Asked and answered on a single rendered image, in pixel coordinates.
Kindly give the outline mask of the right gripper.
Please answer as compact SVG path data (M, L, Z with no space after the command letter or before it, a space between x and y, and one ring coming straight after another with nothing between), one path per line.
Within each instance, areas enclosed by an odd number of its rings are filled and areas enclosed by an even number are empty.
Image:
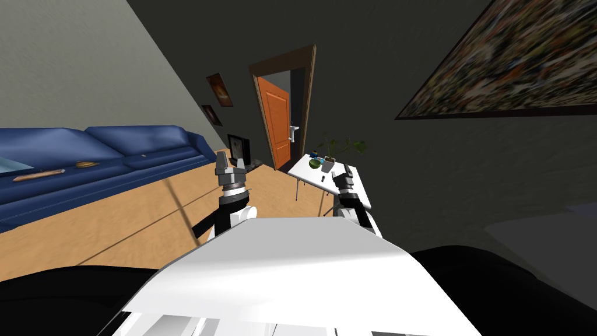
M331 171L332 181L339 191L353 191L353 173L348 164L344 164L343 166L345 173L336 175L334 171Z

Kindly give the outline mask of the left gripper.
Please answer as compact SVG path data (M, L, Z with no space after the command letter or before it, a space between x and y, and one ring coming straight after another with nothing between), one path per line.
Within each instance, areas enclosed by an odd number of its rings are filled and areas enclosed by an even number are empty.
M218 177L218 183L224 190L234 190L245 187L246 168L244 159L237 160L237 167L229 167L229 160L225 151L216 152L215 174Z

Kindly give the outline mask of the black television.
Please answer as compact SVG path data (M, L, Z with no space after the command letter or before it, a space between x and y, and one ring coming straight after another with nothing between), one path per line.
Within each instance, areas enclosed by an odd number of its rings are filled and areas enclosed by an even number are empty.
M262 161L252 158L250 154L250 140L240 136L227 135L230 149L229 161L234 167L238 167L238 161L243 160L247 173L263 165Z

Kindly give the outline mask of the white table with plant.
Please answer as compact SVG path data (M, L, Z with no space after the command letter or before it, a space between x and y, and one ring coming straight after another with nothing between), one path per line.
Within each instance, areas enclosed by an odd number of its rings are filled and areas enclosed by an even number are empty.
M364 142L352 142L347 139L344 142L338 142L329 139L324 135L324 141L318 145L317 150L303 155L302 158L289 170L289 174L297 179L297 182L308 184L323 191L324 196L333 195L339 196L340 191L336 188L332 181L331 171L340 175L345 173L344 164L337 160L337 155L354 150L358 153L363 153L366 146ZM365 209L371 208L371 203L368 199L359 172L353 166L350 166L353 173L353 191L358 195L360 202L362 202Z

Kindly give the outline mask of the small dark framed picture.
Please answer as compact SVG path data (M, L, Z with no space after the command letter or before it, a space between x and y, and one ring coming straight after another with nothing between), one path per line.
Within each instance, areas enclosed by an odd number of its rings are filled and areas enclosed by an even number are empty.
M204 115L206 115L206 118L211 122L211 124L218 126L218 127L223 126L222 122L216 115L216 113L211 105L205 105L205 104L201 105L201 110L203 111Z

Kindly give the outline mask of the orange door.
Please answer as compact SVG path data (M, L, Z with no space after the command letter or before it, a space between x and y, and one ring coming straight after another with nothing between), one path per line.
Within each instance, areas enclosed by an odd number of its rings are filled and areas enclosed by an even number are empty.
M290 95L263 77L257 77L265 120L268 127L275 169L291 159Z

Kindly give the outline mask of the small orange framed picture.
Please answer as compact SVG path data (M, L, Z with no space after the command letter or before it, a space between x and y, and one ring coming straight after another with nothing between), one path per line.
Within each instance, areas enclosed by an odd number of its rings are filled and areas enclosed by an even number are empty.
M215 94L215 97L221 107L234 106L220 73L207 76L206 80L208 81L208 84Z

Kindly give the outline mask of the blue sofa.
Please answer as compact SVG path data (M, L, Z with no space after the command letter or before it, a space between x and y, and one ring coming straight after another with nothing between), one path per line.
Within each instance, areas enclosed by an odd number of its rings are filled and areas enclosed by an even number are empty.
M175 125L0 128L0 233L215 161Z

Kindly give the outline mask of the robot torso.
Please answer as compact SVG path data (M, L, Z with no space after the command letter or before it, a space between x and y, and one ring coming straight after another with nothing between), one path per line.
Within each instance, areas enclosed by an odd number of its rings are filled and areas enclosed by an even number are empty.
M109 336L481 336L411 255L341 217L247 219L123 310Z

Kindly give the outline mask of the large dark framed picture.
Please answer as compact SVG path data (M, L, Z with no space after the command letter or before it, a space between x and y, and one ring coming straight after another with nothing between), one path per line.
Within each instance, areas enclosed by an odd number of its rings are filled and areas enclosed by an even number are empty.
M597 0L492 0L400 120L590 113Z

